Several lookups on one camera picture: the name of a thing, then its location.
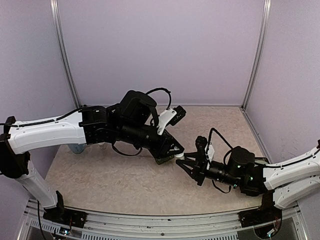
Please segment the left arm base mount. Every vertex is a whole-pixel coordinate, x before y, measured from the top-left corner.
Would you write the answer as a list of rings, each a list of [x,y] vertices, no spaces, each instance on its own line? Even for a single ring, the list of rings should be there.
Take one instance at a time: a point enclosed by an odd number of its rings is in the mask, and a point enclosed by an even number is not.
[[[44,209],[43,218],[54,223],[83,229],[87,219],[87,213],[79,210],[55,207]]]

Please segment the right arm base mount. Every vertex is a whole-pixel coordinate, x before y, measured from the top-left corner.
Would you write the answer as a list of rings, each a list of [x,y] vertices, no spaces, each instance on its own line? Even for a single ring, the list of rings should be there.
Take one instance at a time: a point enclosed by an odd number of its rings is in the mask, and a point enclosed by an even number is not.
[[[242,228],[273,222],[282,218],[282,210],[274,206],[262,209],[261,207],[240,211],[238,213]]]

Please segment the green weekly pill organizer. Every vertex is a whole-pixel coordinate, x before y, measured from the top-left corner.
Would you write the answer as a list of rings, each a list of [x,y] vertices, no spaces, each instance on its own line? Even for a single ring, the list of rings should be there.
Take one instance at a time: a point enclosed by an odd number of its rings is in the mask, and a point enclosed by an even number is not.
[[[171,155],[171,156],[167,156],[167,157],[163,157],[163,158],[156,158],[155,159],[155,162],[158,164],[158,165],[162,165],[164,163],[167,163],[168,161],[174,159],[174,156]]]

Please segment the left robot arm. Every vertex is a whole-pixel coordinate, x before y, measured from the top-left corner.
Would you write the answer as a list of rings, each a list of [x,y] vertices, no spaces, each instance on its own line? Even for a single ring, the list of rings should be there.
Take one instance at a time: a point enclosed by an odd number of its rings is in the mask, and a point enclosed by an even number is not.
[[[57,221],[70,218],[63,197],[53,192],[36,171],[30,151],[58,145],[92,145],[124,142],[138,152],[147,149],[158,164],[181,155],[184,147],[167,131],[185,115],[182,106],[157,112],[149,92],[130,90],[114,105],[83,106],[51,118],[17,121],[7,118],[0,136],[0,171],[15,179]]]

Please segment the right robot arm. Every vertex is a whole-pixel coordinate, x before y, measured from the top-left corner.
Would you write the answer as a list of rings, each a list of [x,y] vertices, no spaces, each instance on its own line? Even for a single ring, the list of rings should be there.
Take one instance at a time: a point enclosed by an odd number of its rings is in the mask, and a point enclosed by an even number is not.
[[[256,218],[266,222],[276,209],[285,209],[293,202],[311,194],[320,187],[320,147],[289,160],[269,164],[264,157],[256,157],[247,149],[236,146],[224,156],[223,162],[213,159],[214,149],[207,139],[196,140],[196,152],[184,154],[176,164],[182,168],[197,185],[205,179],[212,183],[223,183],[238,188],[250,197],[269,197],[257,208]]]

